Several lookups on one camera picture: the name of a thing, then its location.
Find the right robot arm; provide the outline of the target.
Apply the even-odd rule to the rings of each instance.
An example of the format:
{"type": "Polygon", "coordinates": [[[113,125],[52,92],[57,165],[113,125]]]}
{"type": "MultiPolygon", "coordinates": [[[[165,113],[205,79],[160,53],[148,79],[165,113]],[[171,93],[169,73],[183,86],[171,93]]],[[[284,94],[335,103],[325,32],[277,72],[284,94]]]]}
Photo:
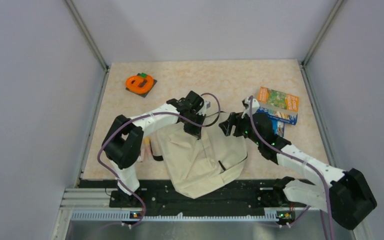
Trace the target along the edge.
{"type": "Polygon", "coordinates": [[[354,230],[378,206],[361,171],[336,168],[304,153],[275,134],[271,120],[262,112],[252,116],[232,112],[219,127],[226,136],[251,140],[263,158],[294,170],[307,180],[282,178],[273,192],[273,200],[279,206],[294,202],[317,208],[327,213],[329,221],[347,230],[354,230]]]}

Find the pink orange highlighter pen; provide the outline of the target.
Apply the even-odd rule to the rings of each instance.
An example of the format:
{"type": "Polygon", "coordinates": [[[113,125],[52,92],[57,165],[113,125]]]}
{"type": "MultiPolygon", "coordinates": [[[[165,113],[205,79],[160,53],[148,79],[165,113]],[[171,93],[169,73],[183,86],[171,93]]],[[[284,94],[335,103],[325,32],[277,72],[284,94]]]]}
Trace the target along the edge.
{"type": "Polygon", "coordinates": [[[145,137],[143,139],[144,143],[144,150],[147,156],[147,159],[150,161],[153,159],[153,153],[152,153],[152,147],[151,147],[151,141],[148,137],[145,137]]]}

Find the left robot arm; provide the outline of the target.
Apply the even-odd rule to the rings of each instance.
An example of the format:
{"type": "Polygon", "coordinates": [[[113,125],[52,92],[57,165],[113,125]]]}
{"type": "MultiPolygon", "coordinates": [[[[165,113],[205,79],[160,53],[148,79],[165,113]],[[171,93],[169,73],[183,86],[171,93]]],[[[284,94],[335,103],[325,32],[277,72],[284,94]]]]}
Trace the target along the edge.
{"type": "Polygon", "coordinates": [[[110,160],[122,192],[121,200],[129,207],[140,202],[140,186],[135,163],[141,155],[144,137],[170,125],[183,123],[183,131],[201,138],[206,111],[210,102],[194,91],[186,97],[169,99],[160,107],[138,116],[117,116],[105,136],[101,153],[110,160]]]}

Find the cream canvas backpack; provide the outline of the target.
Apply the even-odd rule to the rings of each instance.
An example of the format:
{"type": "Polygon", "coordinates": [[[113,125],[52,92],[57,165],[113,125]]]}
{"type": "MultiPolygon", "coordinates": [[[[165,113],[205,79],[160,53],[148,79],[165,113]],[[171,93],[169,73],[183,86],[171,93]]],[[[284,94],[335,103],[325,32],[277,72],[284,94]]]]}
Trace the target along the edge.
{"type": "Polygon", "coordinates": [[[183,123],[172,124],[152,133],[150,143],[176,192],[191,199],[236,180],[248,157],[245,139],[225,136],[217,123],[203,127],[200,139],[184,132],[183,123]]]}

